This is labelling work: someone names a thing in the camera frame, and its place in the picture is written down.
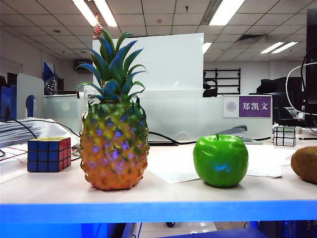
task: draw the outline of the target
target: white cable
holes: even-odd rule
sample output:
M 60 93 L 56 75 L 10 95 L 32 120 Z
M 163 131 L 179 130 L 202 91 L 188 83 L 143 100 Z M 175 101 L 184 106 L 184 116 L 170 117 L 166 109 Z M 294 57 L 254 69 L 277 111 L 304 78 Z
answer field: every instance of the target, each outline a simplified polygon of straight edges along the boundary
M 317 62 L 306 63 L 306 64 L 304 64 L 303 66 L 307 66 L 307 65 L 311 65 L 311 64 L 317 64 Z M 285 82 L 285 91 L 286 91 L 287 100 L 288 100 L 289 104 L 291 105 L 291 107 L 292 107 L 295 111 L 297 111 L 297 112 L 299 112 L 299 113 L 306 114 L 306 115 L 314 115 L 314 116 L 317 116 L 317 114 L 305 113 L 305 112 L 302 112 L 302 111 L 297 110 L 297 109 L 293 106 L 293 104 L 291 103 L 291 100 L 289 99 L 289 96 L 288 96 L 287 82 L 288 82 L 289 75 L 290 75 L 294 70 L 296 70 L 296 69 L 298 69 L 298 68 L 301 68 L 301 67 L 302 67 L 302 66 L 300 65 L 300 66 L 298 66 L 298 67 L 296 67 L 296 68 L 293 68 L 291 71 L 289 71 L 289 73 L 288 73 L 288 75 L 287 75 L 286 82 Z

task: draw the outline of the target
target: office chair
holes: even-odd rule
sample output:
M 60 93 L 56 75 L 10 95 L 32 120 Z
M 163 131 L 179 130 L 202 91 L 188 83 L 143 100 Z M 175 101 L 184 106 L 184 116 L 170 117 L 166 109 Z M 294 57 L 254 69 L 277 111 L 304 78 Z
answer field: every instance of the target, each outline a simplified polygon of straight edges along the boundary
M 203 73 L 204 77 L 203 77 L 203 88 L 205 89 L 205 91 L 203 92 L 203 97 L 204 98 L 209 98 L 209 97 L 217 97 L 218 95 L 218 82 L 217 80 L 213 79 L 213 78 L 208 78 L 208 80 L 206 79 L 206 71 L 204 71 Z M 207 82 L 214 82 L 215 83 L 215 88 L 212 88 L 213 85 L 209 85 Z

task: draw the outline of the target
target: colorful rubik's cube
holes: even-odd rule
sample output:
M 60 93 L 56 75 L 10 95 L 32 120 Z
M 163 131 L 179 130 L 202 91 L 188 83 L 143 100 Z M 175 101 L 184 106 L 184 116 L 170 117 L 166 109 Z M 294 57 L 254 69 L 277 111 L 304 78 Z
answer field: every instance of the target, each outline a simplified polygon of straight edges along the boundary
M 70 166 L 70 138 L 48 137 L 28 141 L 29 172 L 59 172 Z

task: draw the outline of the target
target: purple name label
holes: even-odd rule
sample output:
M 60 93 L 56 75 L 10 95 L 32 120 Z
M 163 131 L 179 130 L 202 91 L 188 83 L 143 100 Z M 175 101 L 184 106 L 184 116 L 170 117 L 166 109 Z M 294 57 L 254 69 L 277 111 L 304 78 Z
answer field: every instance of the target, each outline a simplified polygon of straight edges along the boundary
M 271 117 L 271 97 L 239 97 L 239 117 L 269 118 Z

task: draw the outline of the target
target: artificial apple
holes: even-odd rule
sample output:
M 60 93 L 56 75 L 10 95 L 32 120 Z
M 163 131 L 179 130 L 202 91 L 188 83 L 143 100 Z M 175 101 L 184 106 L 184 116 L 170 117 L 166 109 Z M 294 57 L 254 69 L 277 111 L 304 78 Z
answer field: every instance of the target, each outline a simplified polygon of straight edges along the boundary
M 247 172 L 248 150 L 234 135 L 203 136 L 196 142 L 193 155 L 198 176 L 213 186 L 235 186 Z

